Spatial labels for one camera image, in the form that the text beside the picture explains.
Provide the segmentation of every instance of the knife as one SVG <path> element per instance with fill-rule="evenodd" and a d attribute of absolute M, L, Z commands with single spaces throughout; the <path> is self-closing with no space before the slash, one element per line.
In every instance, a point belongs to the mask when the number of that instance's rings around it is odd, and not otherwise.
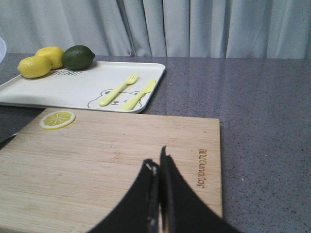
<path fill-rule="evenodd" d="M 151 92 L 154 89 L 155 85 L 156 79 L 151 79 L 141 91 L 139 91 L 132 99 L 126 102 L 120 109 L 124 111 L 132 110 L 145 94 Z"/>
<path fill-rule="evenodd" d="M 3 141 L 0 142 L 0 149 L 2 149 L 6 144 L 8 144 L 13 138 L 15 138 L 15 136 L 17 135 L 18 133 L 15 133 L 9 137 L 7 137 L 6 139 L 4 139 Z"/>

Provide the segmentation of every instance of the yellow knife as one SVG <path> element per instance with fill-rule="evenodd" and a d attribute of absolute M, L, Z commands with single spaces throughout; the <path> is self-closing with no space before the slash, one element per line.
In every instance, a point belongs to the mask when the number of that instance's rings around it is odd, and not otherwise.
<path fill-rule="evenodd" d="M 139 91 L 132 99 L 126 102 L 120 109 L 124 111 L 132 110 L 145 94 L 151 92 L 154 89 L 155 85 L 156 79 L 151 79 L 141 91 Z"/>

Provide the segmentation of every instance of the yellow fork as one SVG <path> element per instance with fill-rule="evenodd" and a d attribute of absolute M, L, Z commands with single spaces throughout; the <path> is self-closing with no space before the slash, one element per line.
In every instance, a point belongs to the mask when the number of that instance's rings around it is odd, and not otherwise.
<path fill-rule="evenodd" d="M 122 82 L 119 86 L 117 86 L 114 90 L 110 91 L 107 95 L 105 95 L 98 104 L 100 106 L 108 105 L 121 91 L 123 91 L 128 85 L 134 84 L 137 81 L 138 74 L 132 74 L 128 79 Z"/>

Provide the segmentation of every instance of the black object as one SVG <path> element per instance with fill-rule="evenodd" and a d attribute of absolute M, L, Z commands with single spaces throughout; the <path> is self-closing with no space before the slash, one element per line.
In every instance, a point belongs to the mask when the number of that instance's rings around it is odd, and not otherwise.
<path fill-rule="evenodd" d="M 157 233 L 158 182 L 158 165 L 144 160 L 124 198 L 89 233 Z"/>
<path fill-rule="evenodd" d="M 8 144 L 13 138 L 15 138 L 15 136 L 17 135 L 18 133 L 15 133 L 9 137 L 7 137 L 6 139 L 4 139 L 3 141 L 0 142 L 0 149 L 2 149 L 6 144 Z"/>
<path fill-rule="evenodd" d="M 172 157 L 162 148 L 160 204 L 166 233 L 239 233 L 225 223 L 193 192 Z"/>
<path fill-rule="evenodd" d="M 144 160 L 124 198 L 88 233 L 158 233 L 159 206 L 165 233 L 239 233 L 193 192 L 165 147 L 160 167 Z"/>

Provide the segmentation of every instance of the curtain fold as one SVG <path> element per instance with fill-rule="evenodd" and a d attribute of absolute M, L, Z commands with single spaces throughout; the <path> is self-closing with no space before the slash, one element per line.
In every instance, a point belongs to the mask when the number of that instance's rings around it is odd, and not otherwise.
<path fill-rule="evenodd" d="M 8 52 L 311 58 L 310 0 L 0 0 Z"/>

